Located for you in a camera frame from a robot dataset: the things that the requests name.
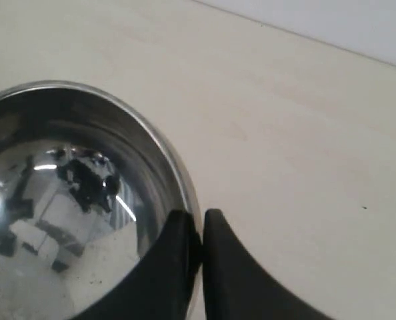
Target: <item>metal bowl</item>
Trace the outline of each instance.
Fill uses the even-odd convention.
[[[201,230],[184,166],[130,106],[64,81],[0,93],[0,319],[82,312],[146,255],[172,209]]]

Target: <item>tabletop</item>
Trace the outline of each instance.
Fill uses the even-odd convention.
[[[396,319],[396,67],[189,0],[0,1],[0,90],[40,79],[148,118],[302,299]]]

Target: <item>white surface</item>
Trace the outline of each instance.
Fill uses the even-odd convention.
[[[396,319],[395,67],[193,1],[0,2],[0,90],[38,79],[144,114],[300,297]]]
[[[199,0],[396,65],[396,0]]]

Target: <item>stainless steel bowl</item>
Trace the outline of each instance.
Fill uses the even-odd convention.
[[[172,209],[201,230],[184,166],[130,106],[64,81],[0,93],[0,319],[80,313],[146,255]]]

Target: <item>black plastic part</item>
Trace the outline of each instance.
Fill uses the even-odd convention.
[[[217,209],[205,214],[203,282],[207,320],[330,319],[266,273]]]
[[[192,216],[170,212],[158,240],[134,270],[74,320],[184,320],[200,256]]]

